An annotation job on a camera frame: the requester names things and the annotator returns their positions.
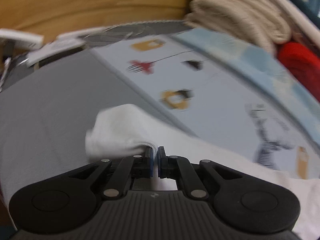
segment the ribbed rubber surface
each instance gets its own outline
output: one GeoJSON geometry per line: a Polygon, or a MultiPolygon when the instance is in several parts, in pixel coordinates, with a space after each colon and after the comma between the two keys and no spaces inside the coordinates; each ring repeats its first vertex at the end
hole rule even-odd
{"type": "Polygon", "coordinates": [[[129,191],[105,201],[83,226],[58,235],[20,230],[12,240],[298,240],[292,232],[255,236],[221,223],[209,205],[181,191],[129,191]]]}
{"type": "Polygon", "coordinates": [[[152,190],[151,179],[148,179],[148,178],[135,179],[132,185],[132,190],[151,191],[152,190]]]}

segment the white towel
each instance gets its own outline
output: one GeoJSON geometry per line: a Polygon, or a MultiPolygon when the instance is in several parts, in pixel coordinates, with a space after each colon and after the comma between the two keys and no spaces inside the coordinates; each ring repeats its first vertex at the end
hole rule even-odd
{"type": "Polygon", "coordinates": [[[230,34],[271,54],[276,51],[273,43],[291,38],[289,25],[269,0],[193,0],[190,8],[192,13],[185,18],[188,25],[230,34]]]}
{"type": "MultiPolygon", "coordinates": [[[[257,178],[286,187],[298,197],[300,217],[293,229],[303,240],[320,236],[320,179],[291,179],[281,171],[273,171],[251,163],[244,157],[191,137],[173,128],[135,105],[122,105],[101,111],[92,130],[85,138],[86,152],[94,161],[102,158],[125,157],[141,153],[145,146],[156,151],[164,146],[167,155],[178,155],[199,163],[202,159],[228,166],[257,178]]],[[[172,180],[157,178],[157,190],[171,190],[172,180]]]]}

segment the wooden surface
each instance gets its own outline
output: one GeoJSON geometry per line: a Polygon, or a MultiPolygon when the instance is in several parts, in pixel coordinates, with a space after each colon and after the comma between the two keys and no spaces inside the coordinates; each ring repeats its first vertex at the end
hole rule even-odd
{"type": "Polygon", "coordinates": [[[0,0],[0,27],[45,35],[143,20],[182,19],[187,0],[0,0]]]}

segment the red fabric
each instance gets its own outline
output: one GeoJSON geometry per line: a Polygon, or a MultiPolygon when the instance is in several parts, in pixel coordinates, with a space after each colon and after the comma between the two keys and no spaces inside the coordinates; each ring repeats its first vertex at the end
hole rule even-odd
{"type": "Polygon", "coordinates": [[[320,102],[320,59],[305,46],[289,42],[281,47],[278,60],[320,102]]]}
{"type": "Polygon", "coordinates": [[[146,74],[153,74],[152,66],[154,65],[153,62],[140,62],[138,60],[131,60],[130,61],[133,66],[139,67],[142,69],[143,72],[146,74]]]}

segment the beige knit fabric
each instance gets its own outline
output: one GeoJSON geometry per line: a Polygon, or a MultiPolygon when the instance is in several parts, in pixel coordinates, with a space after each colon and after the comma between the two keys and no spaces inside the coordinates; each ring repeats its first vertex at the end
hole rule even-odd
{"type": "Polygon", "coordinates": [[[191,27],[228,33],[273,55],[274,43],[291,39],[289,25],[269,0],[192,0],[190,8],[185,20],[191,27]]]}

